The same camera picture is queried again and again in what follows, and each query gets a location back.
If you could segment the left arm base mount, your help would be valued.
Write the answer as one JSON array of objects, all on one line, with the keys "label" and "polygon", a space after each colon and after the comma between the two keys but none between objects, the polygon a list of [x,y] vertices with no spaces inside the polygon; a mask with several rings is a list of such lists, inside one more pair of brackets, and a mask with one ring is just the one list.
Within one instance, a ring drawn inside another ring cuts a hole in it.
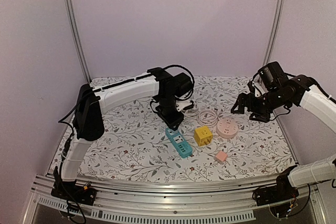
[{"label": "left arm base mount", "polygon": [[54,185],[51,190],[51,195],[60,199],[77,202],[88,206],[93,206],[97,190],[91,187],[91,182],[84,185],[77,185],[76,180],[65,182],[59,173],[59,168],[56,166],[53,172]]}]

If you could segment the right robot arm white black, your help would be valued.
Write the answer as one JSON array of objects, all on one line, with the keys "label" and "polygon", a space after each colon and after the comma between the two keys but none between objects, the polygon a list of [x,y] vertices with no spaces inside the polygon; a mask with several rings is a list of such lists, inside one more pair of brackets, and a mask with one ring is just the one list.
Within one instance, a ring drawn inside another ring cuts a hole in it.
[{"label": "right robot arm white black", "polygon": [[[335,131],[335,99],[327,94],[313,77],[292,75],[283,71],[279,62],[261,67],[256,76],[261,87],[248,83],[249,92],[240,93],[231,108],[232,114],[250,113],[250,120],[270,122],[271,114],[280,107],[289,111],[293,105],[316,118],[332,132]],[[292,188],[306,184],[322,183],[335,179],[335,155],[310,164],[292,166],[278,175],[271,196],[284,200]]]}]

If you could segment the pink USB charger plug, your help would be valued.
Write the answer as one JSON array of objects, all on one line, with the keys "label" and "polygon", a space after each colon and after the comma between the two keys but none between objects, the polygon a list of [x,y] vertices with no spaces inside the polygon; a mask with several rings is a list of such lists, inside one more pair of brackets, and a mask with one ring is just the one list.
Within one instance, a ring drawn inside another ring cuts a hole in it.
[{"label": "pink USB charger plug", "polygon": [[216,161],[223,163],[224,161],[226,161],[227,157],[228,157],[227,153],[219,151],[214,158]]}]

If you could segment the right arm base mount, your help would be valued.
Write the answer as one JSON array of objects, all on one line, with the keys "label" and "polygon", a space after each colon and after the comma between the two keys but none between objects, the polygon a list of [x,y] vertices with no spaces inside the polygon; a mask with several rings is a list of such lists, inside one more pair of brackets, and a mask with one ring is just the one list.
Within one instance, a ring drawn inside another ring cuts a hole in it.
[{"label": "right arm base mount", "polygon": [[256,202],[257,206],[273,204],[299,196],[297,188],[292,187],[288,179],[290,172],[296,167],[296,165],[290,166],[281,172],[277,176],[274,186],[260,186],[256,188],[253,191],[252,199]]}]

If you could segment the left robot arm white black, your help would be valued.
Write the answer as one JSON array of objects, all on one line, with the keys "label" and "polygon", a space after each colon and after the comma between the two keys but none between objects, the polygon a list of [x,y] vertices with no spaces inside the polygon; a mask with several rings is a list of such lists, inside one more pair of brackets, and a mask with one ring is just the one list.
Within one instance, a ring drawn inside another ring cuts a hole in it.
[{"label": "left robot arm white black", "polygon": [[184,120],[183,110],[194,106],[191,96],[195,79],[192,73],[181,66],[183,72],[172,75],[164,68],[156,67],[136,77],[106,86],[93,88],[81,86],[76,105],[68,112],[73,115],[71,135],[61,155],[61,163],[54,170],[55,180],[61,181],[57,190],[67,200],[78,195],[78,188],[72,183],[92,142],[104,134],[103,115],[121,105],[141,98],[151,97],[157,104],[154,113],[174,131]]}]

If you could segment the teal power strip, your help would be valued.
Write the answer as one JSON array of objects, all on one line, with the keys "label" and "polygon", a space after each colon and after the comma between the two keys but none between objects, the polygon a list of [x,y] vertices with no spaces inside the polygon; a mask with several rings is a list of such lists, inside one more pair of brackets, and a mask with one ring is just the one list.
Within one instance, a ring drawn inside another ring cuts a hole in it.
[{"label": "teal power strip", "polygon": [[178,130],[174,131],[170,128],[166,128],[165,135],[173,144],[181,158],[187,158],[192,155],[193,150],[191,146]]}]

